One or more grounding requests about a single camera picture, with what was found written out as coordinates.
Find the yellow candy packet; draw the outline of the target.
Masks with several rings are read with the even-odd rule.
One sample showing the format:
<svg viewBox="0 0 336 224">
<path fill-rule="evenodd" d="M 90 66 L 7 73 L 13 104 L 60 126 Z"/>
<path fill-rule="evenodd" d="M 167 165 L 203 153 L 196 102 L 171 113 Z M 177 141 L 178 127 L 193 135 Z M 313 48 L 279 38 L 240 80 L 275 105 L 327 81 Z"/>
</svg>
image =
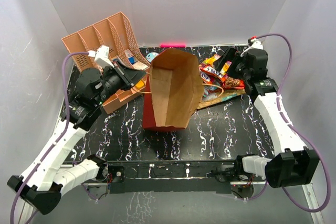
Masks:
<svg viewBox="0 0 336 224">
<path fill-rule="evenodd" d="M 225 64 L 223 65 L 222 69 L 220 70 L 220 73 L 224 76 L 227 73 L 228 68 L 231 66 L 232 62 L 231 61 L 227 61 L 225 62 Z"/>
</svg>

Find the orange candy bar pack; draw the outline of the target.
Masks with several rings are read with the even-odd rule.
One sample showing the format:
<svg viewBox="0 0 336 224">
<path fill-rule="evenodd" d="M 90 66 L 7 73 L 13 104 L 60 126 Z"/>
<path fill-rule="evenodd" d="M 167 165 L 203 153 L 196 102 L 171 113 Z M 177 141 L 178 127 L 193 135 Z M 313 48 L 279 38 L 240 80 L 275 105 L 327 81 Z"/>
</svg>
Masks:
<svg viewBox="0 0 336 224">
<path fill-rule="evenodd" d="M 202 80 L 208 84 L 214 83 L 212 81 L 212 78 L 217 78 L 222 83 L 224 83 L 226 79 L 225 75 L 215 70 L 211 65 L 204 65 L 204 64 L 199 65 L 199 72 L 200 72 Z"/>
</svg>

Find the gold foil snack bag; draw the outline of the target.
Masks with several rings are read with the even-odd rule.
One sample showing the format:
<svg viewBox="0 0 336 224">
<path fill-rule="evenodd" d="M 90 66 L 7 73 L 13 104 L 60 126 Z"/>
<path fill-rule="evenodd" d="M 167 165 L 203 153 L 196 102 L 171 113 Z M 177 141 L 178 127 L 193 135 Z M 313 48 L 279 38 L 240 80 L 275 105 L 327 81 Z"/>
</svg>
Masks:
<svg viewBox="0 0 336 224">
<path fill-rule="evenodd" d="M 221 93 L 221 90 L 213 92 L 213 93 L 209 93 L 208 95 L 202 98 L 197 109 L 200 110 L 200 109 L 212 106 L 212 105 L 216 105 L 218 103 L 228 101 L 244 93 L 245 93 L 244 89 L 227 89 L 227 90 L 224 90 L 223 93 Z"/>
</svg>

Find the red brown paper bag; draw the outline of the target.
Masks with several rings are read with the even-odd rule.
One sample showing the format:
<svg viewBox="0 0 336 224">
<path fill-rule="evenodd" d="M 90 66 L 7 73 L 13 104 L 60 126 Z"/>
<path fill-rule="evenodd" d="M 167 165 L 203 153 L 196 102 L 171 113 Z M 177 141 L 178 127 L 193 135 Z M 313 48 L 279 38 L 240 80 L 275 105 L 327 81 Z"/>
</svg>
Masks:
<svg viewBox="0 0 336 224">
<path fill-rule="evenodd" d="M 168 48 L 149 67 L 146 81 L 142 127 L 150 131 L 187 128 L 201 103 L 204 83 L 196 55 Z"/>
</svg>

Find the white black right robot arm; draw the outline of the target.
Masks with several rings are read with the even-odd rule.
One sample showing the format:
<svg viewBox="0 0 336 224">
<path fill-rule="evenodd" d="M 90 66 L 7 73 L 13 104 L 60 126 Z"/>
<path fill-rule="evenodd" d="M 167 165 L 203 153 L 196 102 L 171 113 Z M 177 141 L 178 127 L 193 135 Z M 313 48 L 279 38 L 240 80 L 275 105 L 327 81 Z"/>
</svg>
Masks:
<svg viewBox="0 0 336 224">
<path fill-rule="evenodd" d="M 245 92 L 262 116 L 275 152 L 272 159 L 253 154 L 238 155 L 233 168 L 235 176 L 247 180 L 254 174 L 266 180 L 272 188 L 310 183 L 320 159 L 284 117 L 286 112 L 277 94 L 278 86 L 267 76 L 267 52 L 257 48 L 240 52 L 230 47 L 214 66 L 219 70 L 226 62 L 230 62 L 227 76 L 243 81 Z"/>
</svg>

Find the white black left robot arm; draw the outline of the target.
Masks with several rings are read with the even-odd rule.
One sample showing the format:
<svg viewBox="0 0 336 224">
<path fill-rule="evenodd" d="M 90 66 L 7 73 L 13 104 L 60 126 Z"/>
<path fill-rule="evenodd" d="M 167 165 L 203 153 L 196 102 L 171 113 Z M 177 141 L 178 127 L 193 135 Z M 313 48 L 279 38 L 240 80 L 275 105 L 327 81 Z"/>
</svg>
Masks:
<svg viewBox="0 0 336 224">
<path fill-rule="evenodd" d="M 106 180 L 108 163 L 97 155 L 90 155 L 63 172 L 59 168 L 98 119 L 102 104 L 117 91 L 133 88 L 145 75 L 145 70 L 128 68 L 117 60 L 103 71 L 97 68 L 83 70 L 73 97 L 65 99 L 66 108 L 54 134 L 21 175 L 10 177 L 8 186 L 18 197 L 46 215 L 73 188 L 88 180 Z"/>
</svg>

